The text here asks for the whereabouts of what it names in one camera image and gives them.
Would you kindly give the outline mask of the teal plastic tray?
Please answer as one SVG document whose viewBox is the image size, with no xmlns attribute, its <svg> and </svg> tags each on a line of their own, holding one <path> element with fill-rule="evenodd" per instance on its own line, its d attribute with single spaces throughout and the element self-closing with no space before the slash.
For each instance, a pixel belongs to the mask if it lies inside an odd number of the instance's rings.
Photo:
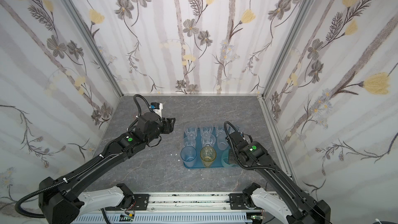
<svg viewBox="0 0 398 224">
<path fill-rule="evenodd" d="M 215 138 L 217 139 L 216 130 L 215 130 L 215 129 L 213 130 L 212 135 L 214 135 Z M 202 164 L 201 157 L 200 157 L 200 151 L 201 151 L 201 149 L 203 148 L 202 142 L 201 142 L 201 138 L 202 138 L 201 132 L 200 132 L 200 129 L 198 128 L 198 135 L 197 135 L 197 137 L 196 137 L 196 139 L 195 139 L 196 142 L 197 142 L 197 144 L 196 144 L 197 161 L 196 161 L 195 166 L 192 167 L 192 168 L 189 168 L 189 169 L 203 169 L 203 168 L 205 168 L 205 167 L 203 166 L 203 164 Z M 220 150 L 220 149 L 218 148 L 217 142 L 215 143 L 215 145 L 214 145 L 213 148 L 214 148 L 214 149 L 216 150 L 216 152 L 217 152 L 217 157 L 216 157 L 215 161 L 213 162 L 213 164 L 211 165 L 211 168 L 221 168 L 221 167 L 223 167 L 222 164 L 221 164 L 221 156 L 222 156 L 224 150 Z"/>
</svg>

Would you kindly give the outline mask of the yellow tall plastic cup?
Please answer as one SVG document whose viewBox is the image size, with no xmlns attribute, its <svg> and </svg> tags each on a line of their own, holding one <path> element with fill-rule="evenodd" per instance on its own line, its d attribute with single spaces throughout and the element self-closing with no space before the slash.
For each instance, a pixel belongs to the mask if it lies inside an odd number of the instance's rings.
<svg viewBox="0 0 398 224">
<path fill-rule="evenodd" d="M 200 151 L 201 161 L 204 167 L 209 168 L 217 157 L 216 150 L 211 146 L 205 146 Z"/>
</svg>

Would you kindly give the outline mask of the clear faceted glass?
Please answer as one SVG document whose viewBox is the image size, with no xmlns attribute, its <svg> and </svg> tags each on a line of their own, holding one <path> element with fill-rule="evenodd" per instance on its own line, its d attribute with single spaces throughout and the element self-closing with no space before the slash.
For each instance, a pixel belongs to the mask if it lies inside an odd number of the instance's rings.
<svg viewBox="0 0 398 224">
<path fill-rule="evenodd" d="M 201 136 L 211 135 L 213 132 L 213 125 L 210 122 L 204 122 L 200 125 Z"/>
<path fill-rule="evenodd" d="M 225 133 L 225 129 L 224 129 L 223 124 L 216 125 L 215 126 L 215 130 L 216 130 L 216 136 L 218 136 L 218 135 L 220 135 L 222 133 Z"/>
<path fill-rule="evenodd" d="M 193 148 L 196 148 L 196 144 L 197 144 L 195 139 L 192 139 L 192 138 L 189 138 L 189 137 L 184 138 L 183 139 L 183 143 L 184 143 L 184 147 L 191 146 Z"/>
<path fill-rule="evenodd" d="M 184 133 L 190 140 L 195 140 L 198 135 L 198 127 L 196 123 L 190 122 L 184 126 Z"/>
<path fill-rule="evenodd" d="M 202 146 L 203 147 L 214 147 L 216 143 L 216 138 L 214 135 L 210 133 L 204 133 L 201 138 Z"/>
</svg>

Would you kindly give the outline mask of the blue tall plastic cup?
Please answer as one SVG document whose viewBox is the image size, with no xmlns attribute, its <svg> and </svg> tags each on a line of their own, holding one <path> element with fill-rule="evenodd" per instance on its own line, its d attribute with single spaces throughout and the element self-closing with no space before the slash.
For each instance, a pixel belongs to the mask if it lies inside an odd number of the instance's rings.
<svg viewBox="0 0 398 224">
<path fill-rule="evenodd" d="M 186 146 L 180 152 L 181 159 L 187 168 L 195 166 L 197 161 L 197 151 L 193 146 Z"/>
</svg>

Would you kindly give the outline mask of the green tall plastic cup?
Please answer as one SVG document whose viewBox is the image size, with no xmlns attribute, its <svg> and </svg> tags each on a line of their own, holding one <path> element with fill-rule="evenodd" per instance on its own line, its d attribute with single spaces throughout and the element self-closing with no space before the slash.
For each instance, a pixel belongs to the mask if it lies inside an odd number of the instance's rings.
<svg viewBox="0 0 398 224">
<path fill-rule="evenodd" d="M 231 149 L 226 149 L 221 156 L 221 164 L 224 168 L 237 167 L 234 163 L 234 157 Z"/>
</svg>

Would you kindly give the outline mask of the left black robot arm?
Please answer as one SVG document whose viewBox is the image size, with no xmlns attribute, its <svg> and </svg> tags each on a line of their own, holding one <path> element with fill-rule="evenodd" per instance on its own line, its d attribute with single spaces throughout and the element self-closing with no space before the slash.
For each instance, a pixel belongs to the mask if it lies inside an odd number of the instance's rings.
<svg viewBox="0 0 398 224">
<path fill-rule="evenodd" d="M 88 205 L 81 196 L 84 190 L 112 168 L 149 147 L 153 140 L 161 141 L 163 134 L 174 131 L 175 118 L 159 116 L 150 104 L 146 107 L 148 111 L 139 110 L 127 131 L 107 143 L 99 155 L 62 177 L 49 177 L 40 183 L 38 206 L 42 218 L 50 224 L 70 224 Z"/>
</svg>

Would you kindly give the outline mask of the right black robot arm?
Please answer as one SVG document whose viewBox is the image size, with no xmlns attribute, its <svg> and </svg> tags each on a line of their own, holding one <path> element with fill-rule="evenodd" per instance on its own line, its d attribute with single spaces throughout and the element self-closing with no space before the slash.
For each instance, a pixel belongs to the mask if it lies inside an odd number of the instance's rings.
<svg viewBox="0 0 398 224">
<path fill-rule="evenodd" d="M 273 187 L 279 197 L 270 195 L 253 183 L 243 190 L 246 208 L 261 208 L 284 224 L 329 224 L 331 208 L 302 190 L 272 159 L 259 143 L 246 141 L 243 133 L 228 121 L 224 122 L 226 141 L 231 147 L 235 162 L 244 170 L 255 171 Z"/>
</svg>

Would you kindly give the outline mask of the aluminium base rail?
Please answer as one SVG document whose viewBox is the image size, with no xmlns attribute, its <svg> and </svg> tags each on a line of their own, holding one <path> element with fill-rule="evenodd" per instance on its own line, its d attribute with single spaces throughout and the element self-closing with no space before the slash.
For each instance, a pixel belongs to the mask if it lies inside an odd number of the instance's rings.
<svg viewBox="0 0 398 224">
<path fill-rule="evenodd" d="M 247 215 L 250 212 L 255 214 L 264 211 L 261 208 L 231 209 L 230 194 L 241 193 L 186 192 L 172 194 L 159 192 L 134 194 L 125 185 L 121 185 L 105 190 L 83 192 L 81 196 L 88 205 L 83 208 L 76 219 L 102 208 L 120 211 L 126 216 L 135 216 L 136 213 L 244 213 Z"/>
</svg>

